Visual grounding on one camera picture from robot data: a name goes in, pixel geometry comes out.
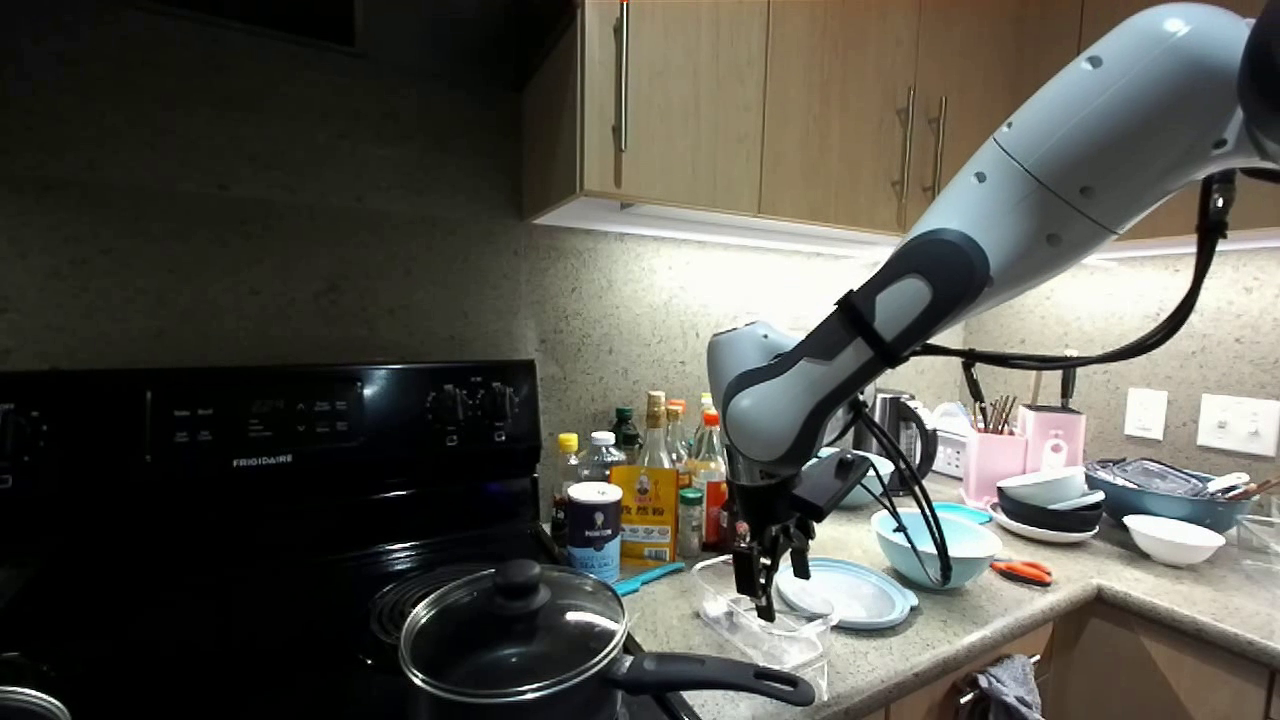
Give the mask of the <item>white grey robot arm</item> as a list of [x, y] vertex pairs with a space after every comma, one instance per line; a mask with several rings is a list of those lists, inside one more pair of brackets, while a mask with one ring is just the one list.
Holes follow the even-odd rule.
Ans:
[[1227, 236], [1240, 175], [1280, 173], [1280, 0], [1262, 15], [1152, 4], [1038, 88], [944, 183], [907, 239], [810, 338], [760, 321], [708, 340], [732, 454], [732, 574], [754, 604], [845, 498], [824, 432], [887, 369], [1194, 188], [1198, 247]]

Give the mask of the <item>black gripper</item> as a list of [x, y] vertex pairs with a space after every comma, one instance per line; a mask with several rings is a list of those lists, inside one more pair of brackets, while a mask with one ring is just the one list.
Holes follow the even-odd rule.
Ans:
[[732, 577], [760, 620], [776, 620], [772, 577], [776, 560], [794, 558], [794, 577], [812, 582], [812, 530], [845, 500], [845, 482], [833, 461], [806, 468], [732, 465]]

